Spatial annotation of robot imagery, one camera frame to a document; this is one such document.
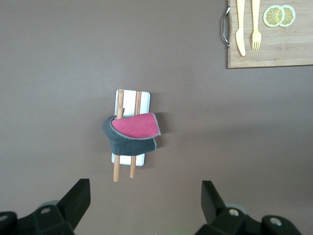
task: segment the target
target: wooden knife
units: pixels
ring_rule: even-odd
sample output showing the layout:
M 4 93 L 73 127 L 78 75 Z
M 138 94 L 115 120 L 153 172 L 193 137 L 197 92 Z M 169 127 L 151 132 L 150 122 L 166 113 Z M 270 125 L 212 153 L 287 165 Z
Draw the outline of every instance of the wooden knife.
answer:
M 237 0 L 238 11 L 238 30 L 236 32 L 236 42 L 239 52 L 242 56 L 246 55 L 245 41 L 244 41 L 244 13 L 245 0 Z

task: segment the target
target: wooden cutting board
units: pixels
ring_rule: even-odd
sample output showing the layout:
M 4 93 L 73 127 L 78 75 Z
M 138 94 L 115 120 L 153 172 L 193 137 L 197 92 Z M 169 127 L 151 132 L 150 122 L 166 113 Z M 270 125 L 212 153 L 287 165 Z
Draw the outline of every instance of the wooden cutting board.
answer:
M 266 26 L 265 10 L 272 5 L 290 5 L 296 18 L 288 27 Z M 262 41 L 259 51 L 252 51 L 252 3 L 246 0 L 244 36 L 246 56 L 241 56 L 235 34 L 238 29 L 237 0 L 229 0 L 228 68 L 279 67 L 313 65 L 313 0 L 261 0 L 259 31 Z

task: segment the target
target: white tray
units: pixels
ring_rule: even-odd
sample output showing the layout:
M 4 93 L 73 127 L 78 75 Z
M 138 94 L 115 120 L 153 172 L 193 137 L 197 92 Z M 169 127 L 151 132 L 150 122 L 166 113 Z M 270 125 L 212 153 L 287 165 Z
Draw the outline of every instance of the white tray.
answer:
M 124 99 L 123 99 L 123 108 L 124 114 L 123 118 L 131 117 L 134 115 L 135 111 L 135 101 L 136 101 L 136 91 L 124 90 Z M 118 90 L 116 91 L 115 98 L 115 115 L 117 114 L 117 103 L 118 103 Z M 147 114 L 149 112 L 150 106 L 150 93 L 141 92 L 141 101 L 140 101 L 140 114 Z M 112 154 L 112 162 L 114 163 L 115 155 Z M 138 155 L 136 157 L 136 165 L 142 166 L 145 161 L 145 154 Z M 130 156 L 120 156 L 120 164 L 130 165 L 131 157 Z

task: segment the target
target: wooden stick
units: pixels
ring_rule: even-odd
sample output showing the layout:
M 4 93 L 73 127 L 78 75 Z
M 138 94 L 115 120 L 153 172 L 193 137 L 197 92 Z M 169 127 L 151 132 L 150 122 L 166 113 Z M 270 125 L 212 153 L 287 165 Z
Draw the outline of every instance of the wooden stick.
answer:
M 116 119 L 123 118 L 123 101 L 124 101 L 124 90 L 118 90 Z M 119 178 L 119 159 L 120 159 L 119 155 L 114 156 L 114 170 L 113 170 L 114 182 L 117 182 Z
M 141 92 L 136 92 L 135 112 L 134 115 L 140 114 Z M 136 174 L 136 156 L 131 158 L 131 173 L 130 177 L 135 178 Z

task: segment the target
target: lemon slice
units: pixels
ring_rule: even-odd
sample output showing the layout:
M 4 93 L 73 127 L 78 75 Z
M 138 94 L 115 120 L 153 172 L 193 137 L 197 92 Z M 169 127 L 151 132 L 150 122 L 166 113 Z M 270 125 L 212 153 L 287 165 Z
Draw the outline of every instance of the lemon slice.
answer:
M 285 11 L 279 5 L 270 6 L 263 15 L 263 21 L 268 27 L 280 25 L 285 18 Z
M 294 22 L 295 11 L 294 11 L 294 8 L 292 6 L 289 6 L 289 5 L 282 6 L 282 8 L 285 11 L 285 18 L 279 26 L 287 27 Z

